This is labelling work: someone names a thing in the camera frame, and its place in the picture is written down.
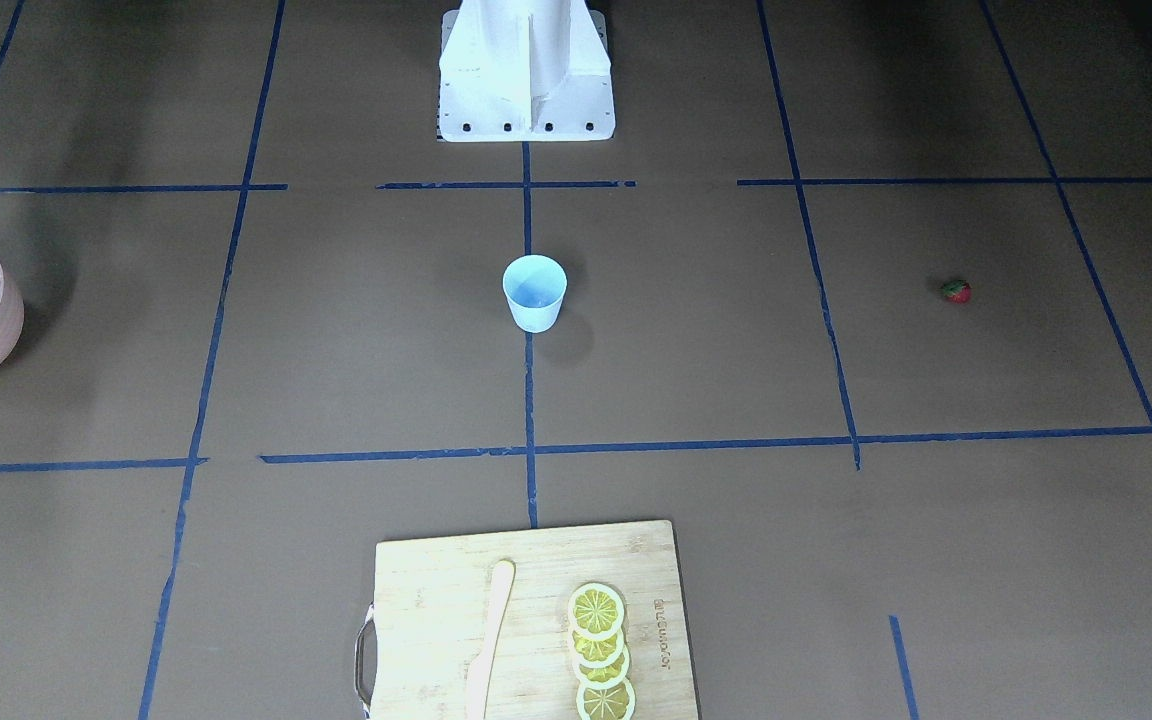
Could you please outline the light blue plastic cup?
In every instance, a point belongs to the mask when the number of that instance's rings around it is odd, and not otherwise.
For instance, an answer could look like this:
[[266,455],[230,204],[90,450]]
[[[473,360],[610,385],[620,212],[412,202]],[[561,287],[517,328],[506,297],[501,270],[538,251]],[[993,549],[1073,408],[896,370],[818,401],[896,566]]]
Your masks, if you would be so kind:
[[550,331],[556,324],[567,288],[563,266],[539,253],[513,260],[502,275],[502,290],[513,323],[526,333]]

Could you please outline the top lemon slice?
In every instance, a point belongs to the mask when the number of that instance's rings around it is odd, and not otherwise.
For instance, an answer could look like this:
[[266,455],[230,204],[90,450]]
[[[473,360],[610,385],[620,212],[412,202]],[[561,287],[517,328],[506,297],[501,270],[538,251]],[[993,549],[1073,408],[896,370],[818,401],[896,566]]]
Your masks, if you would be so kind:
[[617,589],[600,582],[581,584],[568,597],[571,632],[586,641],[607,641],[626,624],[626,600]]

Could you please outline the lemon slice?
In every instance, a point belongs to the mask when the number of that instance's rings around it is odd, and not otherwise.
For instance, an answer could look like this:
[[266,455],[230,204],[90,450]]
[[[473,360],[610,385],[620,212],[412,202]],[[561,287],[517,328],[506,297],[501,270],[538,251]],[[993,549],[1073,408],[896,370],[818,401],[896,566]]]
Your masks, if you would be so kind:
[[575,702],[577,715],[584,720],[632,719],[637,703],[630,679],[607,687],[581,680]]
[[586,641],[607,641],[626,624],[626,600],[617,589],[600,582],[581,584],[568,597],[571,632]]
[[573,655],[573,670],[575,670],[576,679],[579,680],[579,685],[594,689],[594,691],[604,691],[604,689],[626,682],[631,666],[631,653],[628,647],[622,647],[608,664],[598,667],[586,664],[579,653]]
[[589,669],[602,669],[617,664],[626,655],[626,630],[620,629],[607,638],[593,639],[573,630],[568,635],[573,661]]

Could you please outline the bamboo cutting board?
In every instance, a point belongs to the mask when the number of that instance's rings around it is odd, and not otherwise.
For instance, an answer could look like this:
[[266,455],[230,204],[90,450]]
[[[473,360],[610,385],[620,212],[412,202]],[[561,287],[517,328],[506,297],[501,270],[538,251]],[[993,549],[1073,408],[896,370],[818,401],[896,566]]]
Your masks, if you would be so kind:
[[626,601],[632,719],[699,715],[675,530],[652,520],[380,543],[372,719],[465,719],[467,666],[502,559],[516,574],[484,719],[579,719],[567,601],[588,582]]

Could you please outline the bottom lemon slice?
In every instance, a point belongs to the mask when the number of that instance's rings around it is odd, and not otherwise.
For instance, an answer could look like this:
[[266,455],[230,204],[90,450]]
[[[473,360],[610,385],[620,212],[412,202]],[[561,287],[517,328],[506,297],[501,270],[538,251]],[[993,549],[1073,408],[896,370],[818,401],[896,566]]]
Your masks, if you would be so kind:
[[630,679],[607,687],[581,680],[575,702],[577,715],[584,720],[632,719],[637,703]]

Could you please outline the red strawberry on table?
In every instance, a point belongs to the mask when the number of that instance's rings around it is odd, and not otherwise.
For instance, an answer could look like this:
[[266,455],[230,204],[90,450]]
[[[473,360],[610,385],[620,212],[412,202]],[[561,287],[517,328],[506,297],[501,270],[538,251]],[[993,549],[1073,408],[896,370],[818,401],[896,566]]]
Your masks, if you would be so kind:
[[964,279],[952,279],[940,287],[940,295],[952,304],[969,304],[972,301],[973,287]]

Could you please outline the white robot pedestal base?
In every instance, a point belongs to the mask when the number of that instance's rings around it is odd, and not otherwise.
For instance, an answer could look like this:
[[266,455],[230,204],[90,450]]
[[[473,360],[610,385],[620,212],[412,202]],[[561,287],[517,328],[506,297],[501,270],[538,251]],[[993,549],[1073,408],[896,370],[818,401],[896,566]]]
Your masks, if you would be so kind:
[[438,65],[439,141],[614,136],[607,23],[585,1],[462,1],[444,13]]

